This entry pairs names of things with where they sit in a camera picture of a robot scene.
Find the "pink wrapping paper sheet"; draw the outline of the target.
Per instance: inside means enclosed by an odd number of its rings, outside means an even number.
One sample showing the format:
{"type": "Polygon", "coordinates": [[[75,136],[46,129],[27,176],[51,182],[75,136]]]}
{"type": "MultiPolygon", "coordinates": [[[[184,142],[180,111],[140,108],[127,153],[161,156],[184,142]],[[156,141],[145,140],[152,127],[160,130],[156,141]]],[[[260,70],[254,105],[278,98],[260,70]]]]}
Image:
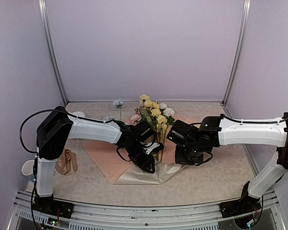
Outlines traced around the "pink wrapping paper sheet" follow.
{"type": "Polygon", "coordinates": [[[165,140],[164,150],[161,151],[162,161],[156,161],[154,174],[144,172],[134,163],[122,160],[116,153],[116,145],[88,140],[82,146],[111,184],[159,185],[186,167],[175,163],[176,145],[169,140],[165,140]]]}

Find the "white fake rose stem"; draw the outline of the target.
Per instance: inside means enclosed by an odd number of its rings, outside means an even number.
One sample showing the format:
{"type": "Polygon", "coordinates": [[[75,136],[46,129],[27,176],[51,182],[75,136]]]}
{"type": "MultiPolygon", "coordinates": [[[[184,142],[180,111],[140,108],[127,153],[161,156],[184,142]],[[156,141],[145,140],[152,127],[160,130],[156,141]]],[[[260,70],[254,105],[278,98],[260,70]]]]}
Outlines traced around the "white fake rose stem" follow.
{"type": "Polygon", "coordinates": [[[159,105],[160,105],[161,114],[165,116],[167,119],[167,124],[173,125],[175,122],[175,118],[174,118],[175,111],[172,108],[168,107],[165,103],[160,103],[159,105]]]}

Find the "pink fake rose stem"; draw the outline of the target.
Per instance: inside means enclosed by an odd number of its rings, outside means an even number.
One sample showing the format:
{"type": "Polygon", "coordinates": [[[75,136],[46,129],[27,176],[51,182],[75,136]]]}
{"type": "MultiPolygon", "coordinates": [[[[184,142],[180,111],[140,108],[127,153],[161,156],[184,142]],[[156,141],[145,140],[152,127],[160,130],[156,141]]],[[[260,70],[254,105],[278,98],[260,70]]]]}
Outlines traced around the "pink fake rose stem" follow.
{"type": "Polygon", "coordinates": [[[133,125],[136,125],[141,121],[141,119],[141,108],[137,107],[135,108],[135,113],[131,116],[130,121],[133,125]]]}

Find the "yellow fake flower stem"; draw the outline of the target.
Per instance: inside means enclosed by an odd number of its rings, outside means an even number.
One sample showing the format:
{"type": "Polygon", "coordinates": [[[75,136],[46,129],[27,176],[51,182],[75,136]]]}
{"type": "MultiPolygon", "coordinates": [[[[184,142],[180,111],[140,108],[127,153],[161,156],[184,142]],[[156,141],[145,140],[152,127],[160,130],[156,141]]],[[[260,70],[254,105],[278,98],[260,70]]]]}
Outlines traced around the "yellow fake flower stem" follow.
{"type": "Polygon", "coordinates": [[[151,101],[150,97],[142,94],[140,100],[141,117],[150,125],[156,133],[157,142],[165,142],[165,134],[168,127],[168,119],[161,111],[161,105],[158,101],[151,101]]]}

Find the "blue fake flower stem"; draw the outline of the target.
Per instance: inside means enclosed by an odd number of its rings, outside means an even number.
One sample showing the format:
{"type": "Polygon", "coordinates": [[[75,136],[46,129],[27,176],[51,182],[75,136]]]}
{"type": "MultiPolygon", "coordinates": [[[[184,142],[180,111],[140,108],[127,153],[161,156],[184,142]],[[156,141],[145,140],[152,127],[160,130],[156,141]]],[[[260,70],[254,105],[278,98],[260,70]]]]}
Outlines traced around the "blue fake flower stem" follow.
{"type": "Polygon", "coordinates": [[[122,121],[122,107],[124,105],[124,101],[121,98],[118,98],[112,102],[112,105],[117,111],[119,111],[119,116],[106,115],[106,116],[104,116],[103,120],[105,120],[105,121],[110,121],[110,120],[122,121]]]}

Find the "brown ribbon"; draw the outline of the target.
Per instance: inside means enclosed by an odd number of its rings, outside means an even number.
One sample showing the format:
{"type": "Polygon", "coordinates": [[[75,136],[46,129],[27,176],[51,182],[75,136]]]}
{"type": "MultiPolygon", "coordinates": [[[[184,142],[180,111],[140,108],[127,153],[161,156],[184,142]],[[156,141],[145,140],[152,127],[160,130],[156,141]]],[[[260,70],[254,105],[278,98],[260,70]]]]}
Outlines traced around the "brown ribbon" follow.
{"type": "Polygon", "coordinates": [[[69,149],[64,149],[59,160],[56,162],[55,170],[61,175],[66,175],[71,170],[77,172],[78,163],[76,154],[69,149]]]}

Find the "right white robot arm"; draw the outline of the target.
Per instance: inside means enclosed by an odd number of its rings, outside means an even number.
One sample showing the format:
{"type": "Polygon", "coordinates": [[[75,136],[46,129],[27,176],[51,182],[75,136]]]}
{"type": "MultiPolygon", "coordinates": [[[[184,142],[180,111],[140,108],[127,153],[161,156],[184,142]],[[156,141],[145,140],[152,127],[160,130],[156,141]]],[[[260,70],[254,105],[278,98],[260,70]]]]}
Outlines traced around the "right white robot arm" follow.
{"type": "Polygon", "coordinates": [[[288,113],[264,120],[232,119],[224,114],[205,117],[197,127],[176,120],[167,139],[176,144],[175,162],[199,166],[196,157],[213,148],[235,144],[275,146],[269,163],[243,188],[236,209],[247,212],[268,188],[288,172],[288,113]]]}

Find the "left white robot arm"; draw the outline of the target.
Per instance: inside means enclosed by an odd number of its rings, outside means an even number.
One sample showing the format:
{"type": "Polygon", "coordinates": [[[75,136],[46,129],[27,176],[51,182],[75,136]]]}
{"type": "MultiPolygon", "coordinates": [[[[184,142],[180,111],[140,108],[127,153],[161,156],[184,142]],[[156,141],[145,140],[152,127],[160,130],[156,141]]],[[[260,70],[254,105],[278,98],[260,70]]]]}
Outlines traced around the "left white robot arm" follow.
{"type": "Polygon", "coordinates": [[[159,144],[144,142],[155,137],[155,132],[146,121],[127,125],[118,120],[94,120],[82,112],[68,113],[58,106],[38,126],[36,134],[37,173],[36,193],[38,204],[47,213],[53,213],[57,201],[53,195],[53,176],[57,159],[63,153],[68,139],[86,139],[114,144],[128,153],[129,160],[147,173],[155,173],[155,159],[151,155],[159,144]]]}

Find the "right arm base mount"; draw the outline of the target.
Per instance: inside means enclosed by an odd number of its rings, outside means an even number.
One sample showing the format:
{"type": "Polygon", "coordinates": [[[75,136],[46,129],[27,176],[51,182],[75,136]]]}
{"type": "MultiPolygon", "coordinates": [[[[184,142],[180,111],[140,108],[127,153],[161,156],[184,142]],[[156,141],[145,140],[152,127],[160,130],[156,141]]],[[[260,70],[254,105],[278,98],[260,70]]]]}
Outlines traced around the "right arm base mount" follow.
{"type": "Polygon", "coordinates": [[[249,181],[243,186],[241,197],[236,200],[222,202],[219,204],[222,218],[229,218],[241,214],[253,212],[256,209],[262,208],[260,198],[253,198],[249,196],[248,186],[249,181]]]}

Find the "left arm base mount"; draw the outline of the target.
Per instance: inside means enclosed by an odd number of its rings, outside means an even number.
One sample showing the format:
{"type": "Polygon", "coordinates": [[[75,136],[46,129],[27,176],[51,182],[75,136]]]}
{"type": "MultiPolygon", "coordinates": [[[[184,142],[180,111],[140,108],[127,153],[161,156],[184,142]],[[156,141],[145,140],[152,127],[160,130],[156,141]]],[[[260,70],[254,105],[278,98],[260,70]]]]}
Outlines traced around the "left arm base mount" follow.
{"type": "Polygon", "coordinates": [[[56,200],[53,198],[53,195],[48,197],[40,197],[39,195],[35,195],[33,201],[33,210],[59,218],[70,219],[73,208],[73,203],[56,200]]]}

